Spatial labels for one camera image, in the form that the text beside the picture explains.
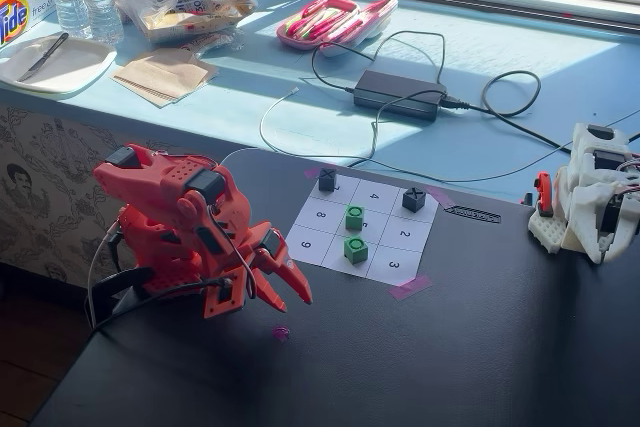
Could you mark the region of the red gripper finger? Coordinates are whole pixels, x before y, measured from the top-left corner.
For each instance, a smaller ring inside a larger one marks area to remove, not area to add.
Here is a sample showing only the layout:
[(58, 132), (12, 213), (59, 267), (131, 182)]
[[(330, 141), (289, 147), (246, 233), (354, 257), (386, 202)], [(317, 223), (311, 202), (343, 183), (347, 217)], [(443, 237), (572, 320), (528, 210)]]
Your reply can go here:
[(288, 253), (280, 253), (275, 260), (274, 273), (285, 281), (306, 303), (313, 302), (310, 284)]
[(286, 313), (285, 302), (265, 277), (266, 274), (278, 272), (277, 264), (275, 262), (258, 263), (254, 261), (250, 264), (250, 269), (255, 279), (257, 297), (275, 310)]

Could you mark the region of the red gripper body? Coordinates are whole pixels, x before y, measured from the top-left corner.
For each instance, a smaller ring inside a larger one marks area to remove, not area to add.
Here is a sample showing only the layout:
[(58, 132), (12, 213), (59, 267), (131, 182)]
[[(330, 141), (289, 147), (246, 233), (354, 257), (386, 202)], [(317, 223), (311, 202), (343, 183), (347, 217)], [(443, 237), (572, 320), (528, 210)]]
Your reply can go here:
[(280, 232), (270, 222), (260, 222), (248, 229), (238, 250), (251, 272), (290, 273), (292, 261)]

